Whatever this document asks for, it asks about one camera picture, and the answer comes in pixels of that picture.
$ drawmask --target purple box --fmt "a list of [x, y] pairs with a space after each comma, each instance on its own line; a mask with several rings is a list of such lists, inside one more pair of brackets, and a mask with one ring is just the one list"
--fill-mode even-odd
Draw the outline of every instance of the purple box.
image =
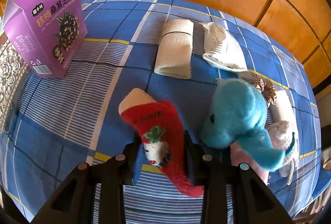
[[7, 0], [4, 31], [41, 78], [64, 77], [87, 34], [80, 0]]

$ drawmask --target blue checkered fabric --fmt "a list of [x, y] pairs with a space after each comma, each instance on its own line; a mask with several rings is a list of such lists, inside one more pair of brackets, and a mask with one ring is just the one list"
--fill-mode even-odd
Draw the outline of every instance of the blue checkered fabric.
[[[199, 142], [215, 79], [237, 77], [203, 60], [204, 30], [199, 23], [208, 21], [236, 38], [252, 75], [285, 89], [291, 101], [299, 130], [299, 166], [289, 186], [278, 171], [270, 173], [270, 189], [291, 216], [325, 189], [331, 175], [320, 167], [320, 125], [312, 88], [303, 66], [277, 41], [229, 14], [182, 0], [82, 0], [82, 10], [88, 33], [65, 78], [40, 79], [29, 73], [12, 112], [12, 128], [0, 135], [0, 181], [28, 220], [78, 163], [101, 163], [133, 141], [134, 130], [118, 113], [119, 103], [133, 88], [172, 102], [193, 142]], [[153, 72], [163, 26], [175, 18], [194, 23], [188, 80]], [[272, 123], [268, 111], [266, 126]], [[136, 185], [125, 188], [127, 223], [199, 223], [201, 198], [186, 197], [163, 174], [144, 170], [148, 162], [142, 151], [138, 159], [143, 171], [135, 171]]]

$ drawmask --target black elastic band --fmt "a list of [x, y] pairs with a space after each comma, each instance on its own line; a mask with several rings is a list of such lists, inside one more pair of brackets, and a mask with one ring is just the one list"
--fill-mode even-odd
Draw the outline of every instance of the black elastic band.
[[174, 31], [174, 32], [168, 32], [168, 33], [164, 34], [164, 35], [162, 36], [162, 38], [163, 38], [165, 35], [168, 35], [168, 34], [171, 34], [171, 33], [183, 33], [183, 34], [188, 34], [188, 35], [192, 36], [191, 34], [186, 33], [186, 32]]

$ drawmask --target christmas sock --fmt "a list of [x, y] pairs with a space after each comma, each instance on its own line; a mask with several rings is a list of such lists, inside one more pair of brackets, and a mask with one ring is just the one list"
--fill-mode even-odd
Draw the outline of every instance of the christmas sock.
[[[139, 133], [150, 164], [158, 167], [181, 193], [200, 197], [203, 186], [193, 186], [185, 173], [184, 128], [176, 108], [168, 101], [155, 102], [141, 90], [134, 91], [120, 104], [121, 118]], [[138, 105], [128, 105], [133, 96]]]

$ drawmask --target blue stuffed animal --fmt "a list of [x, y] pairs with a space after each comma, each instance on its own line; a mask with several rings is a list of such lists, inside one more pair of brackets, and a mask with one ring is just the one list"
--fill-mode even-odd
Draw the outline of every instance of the blue stuffed animal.
[[226, 79], [217, 86], [200, 138], [217, 149], [238, 140], [263, 169], [274, 171], [283, 164], [285, 151], [272, 147], [264, 129], [266, 118], [266, 102], [256, 88], [240, 79]]

